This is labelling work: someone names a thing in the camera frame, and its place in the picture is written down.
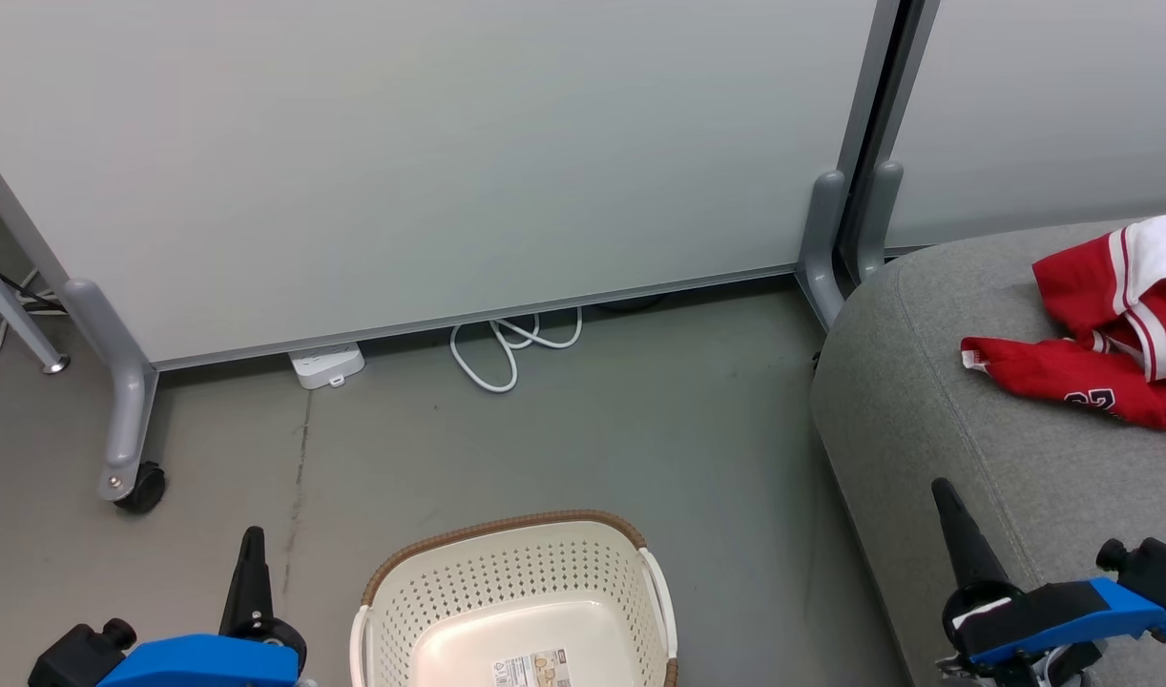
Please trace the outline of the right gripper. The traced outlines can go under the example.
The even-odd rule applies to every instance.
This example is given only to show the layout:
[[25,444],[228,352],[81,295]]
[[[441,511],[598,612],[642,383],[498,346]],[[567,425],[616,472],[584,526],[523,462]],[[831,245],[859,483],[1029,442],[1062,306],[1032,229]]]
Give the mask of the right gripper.
[[963,594],[1003,590],[996,600],[944,607],[944,635],[965,663],[992,668],[1081,643],[1117,636],[1166,640],[1166,575],[1121,575],[1051,583],[1031,593],[1010,587],[988,539],[947,478],[930,482],[949,565]]

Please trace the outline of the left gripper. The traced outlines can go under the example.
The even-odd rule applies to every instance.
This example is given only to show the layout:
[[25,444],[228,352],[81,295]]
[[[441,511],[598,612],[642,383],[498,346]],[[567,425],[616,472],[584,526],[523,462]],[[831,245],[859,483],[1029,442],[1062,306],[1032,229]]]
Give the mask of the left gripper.
[[220,635],[138,645],[97,687],[297,687],[308,649],[274,617],[264,528],[244,531],[222,610]]

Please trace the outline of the red basketball jersey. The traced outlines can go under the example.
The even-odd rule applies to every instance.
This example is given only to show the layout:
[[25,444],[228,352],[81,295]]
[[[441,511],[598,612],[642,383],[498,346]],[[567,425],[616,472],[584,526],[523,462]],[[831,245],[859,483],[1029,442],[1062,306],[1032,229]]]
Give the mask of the red basketball jersey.
[[1032,271],[1066,338],[965,338],[965,369],[1014,395],[1166,430],[1166,215],[1063,248]]

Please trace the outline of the cream laundry basket brown rim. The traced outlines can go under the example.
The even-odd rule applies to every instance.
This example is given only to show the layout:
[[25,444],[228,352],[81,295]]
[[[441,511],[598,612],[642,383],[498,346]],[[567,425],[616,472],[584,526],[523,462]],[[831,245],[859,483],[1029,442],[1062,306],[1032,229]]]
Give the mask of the cream laundry basket brown rim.
[[595,510],[407,545],[368,579],[351,687],[492,687],[492,664],[566,649],[573,687],[677,687],[669,584],[647,539]]

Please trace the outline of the black caster wheel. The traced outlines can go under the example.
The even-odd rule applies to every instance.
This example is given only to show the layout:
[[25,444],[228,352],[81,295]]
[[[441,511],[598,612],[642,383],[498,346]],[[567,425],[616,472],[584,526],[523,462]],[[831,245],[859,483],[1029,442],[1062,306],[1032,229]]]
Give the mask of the black caster wheel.
[[129,495],[115,500],[114,505],[129,516],[150,513],[167,491],[167,474],[156,462],[146,461],[138,467],[136,479]]

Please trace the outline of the grey fabric sofa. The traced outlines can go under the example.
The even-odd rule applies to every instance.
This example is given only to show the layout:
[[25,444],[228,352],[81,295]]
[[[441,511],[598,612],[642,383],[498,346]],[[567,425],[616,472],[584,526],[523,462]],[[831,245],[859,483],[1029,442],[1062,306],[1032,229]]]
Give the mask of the grey fabric sofa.
[[1031,267],[1114,222],[955,240],[888,262],[827,332],[812,413],[915,687],[951,649],[955,583],[930,482],[946,478],[1023,590],[1089,579],[1110,538],[1166,544],[1166,432],[1007,394],[961,341],[1059,338]]

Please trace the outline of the white power strip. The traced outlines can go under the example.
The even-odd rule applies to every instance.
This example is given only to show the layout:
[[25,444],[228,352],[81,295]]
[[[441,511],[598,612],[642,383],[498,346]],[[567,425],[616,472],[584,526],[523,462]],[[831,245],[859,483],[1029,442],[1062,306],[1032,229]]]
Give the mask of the white power strip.
[[300,349],[289,352],[300,386],[307,390],[340,387],[364,369],[364,353],[357,343]]

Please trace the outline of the paper label sticker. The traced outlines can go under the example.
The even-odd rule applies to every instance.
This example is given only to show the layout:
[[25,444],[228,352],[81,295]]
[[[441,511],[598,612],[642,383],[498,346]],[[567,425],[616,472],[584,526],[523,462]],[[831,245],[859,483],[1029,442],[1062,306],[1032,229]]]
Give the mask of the paper label sticker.
[[492,664],[492,687],[573,687],[566,649],[515,656]]

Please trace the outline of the grey table leg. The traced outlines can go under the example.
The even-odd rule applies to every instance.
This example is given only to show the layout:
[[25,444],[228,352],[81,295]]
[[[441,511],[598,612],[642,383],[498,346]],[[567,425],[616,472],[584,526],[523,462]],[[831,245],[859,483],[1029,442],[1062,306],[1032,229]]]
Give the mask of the grey table leg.
[[24,343],[24,348],[28,348],[33,356],[37,358],[43,374],[58,374],[59,371],[66,369],[69,357],[56,351],[51,341],[47,339],[45,334],[38,330],[38,325],[31,318],[31,314],[26,308],[24,301],[19,297],[20,293],[24,299],[30,299],[34,304],[42,304],[42,307],[47,307],[48,309],[52,309],[55,306],[50,300],[38,299],[36,293],[29,295],[28,288],[24,286],[15,285],[14,282],[7,283],[0,276],[0,318],[2,318],[2,325],[0,325],[0,348],[6,342],[6,331],[14,330],[19,338],[22,339],[22,343]]

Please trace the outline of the wide white partition panel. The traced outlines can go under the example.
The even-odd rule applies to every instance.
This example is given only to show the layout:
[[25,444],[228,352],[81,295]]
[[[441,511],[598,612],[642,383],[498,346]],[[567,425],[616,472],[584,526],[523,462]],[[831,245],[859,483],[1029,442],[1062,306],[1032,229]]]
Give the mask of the wide white partition panel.
[[0,0],[0,182],[148,362],[789,271],[877,0]]

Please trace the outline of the narrow white partition panel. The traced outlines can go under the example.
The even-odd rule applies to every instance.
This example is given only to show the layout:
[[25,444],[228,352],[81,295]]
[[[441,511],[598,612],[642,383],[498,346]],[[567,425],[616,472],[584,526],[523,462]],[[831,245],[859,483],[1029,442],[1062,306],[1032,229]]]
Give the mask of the narrow white partition panel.
[[1166,213],[1166,0],[937,0],[888,248]]

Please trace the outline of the grey partition post with caster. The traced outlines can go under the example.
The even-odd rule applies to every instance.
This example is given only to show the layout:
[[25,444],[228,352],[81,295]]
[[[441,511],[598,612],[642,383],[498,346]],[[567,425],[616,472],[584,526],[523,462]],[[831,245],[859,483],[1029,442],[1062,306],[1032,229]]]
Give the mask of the grey partition post with caster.
[[111,373],[113,405],[106,457],[97,488],[101,499],[114,503],[133,490],[138,467],[152,461],[143,457],[143,439],[150,425],[159,370],[143,356],[142,348],[117,316],[100,287],[91,280],[69,276],[2,175],[0,219],[38,269],[38,275],[58,292],[61,304],[73,318],[83,339]]

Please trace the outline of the grey partition post with foot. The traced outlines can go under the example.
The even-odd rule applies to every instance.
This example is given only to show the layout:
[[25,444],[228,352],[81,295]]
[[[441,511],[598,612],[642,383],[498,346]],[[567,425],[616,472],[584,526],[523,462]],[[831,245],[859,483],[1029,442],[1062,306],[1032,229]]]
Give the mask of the grey partition post with foot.
[[852,225],[852,257],[847,260],[857,285],[885,264],[888,223],[905,178],[905,164],[893,157],[894,145],[941,1],[902,0],[905,22],[900,38],[888,52],[887,82],[871,127],[869,168],[861,177],[859,205]]
[[898,24],[907,3],[909,0],[876,0],[861,73],[855,83],[852,108],[843,132],[840,161],[835,170],[819,175],[812,187],[794,275],[823,331],[830,330],[844,304],[833,255],[840,244],[841,222],[852,192],[854,178],[858,177],[864,143],[874,129],[881,82],[891,71],[894,44],[900,34]]

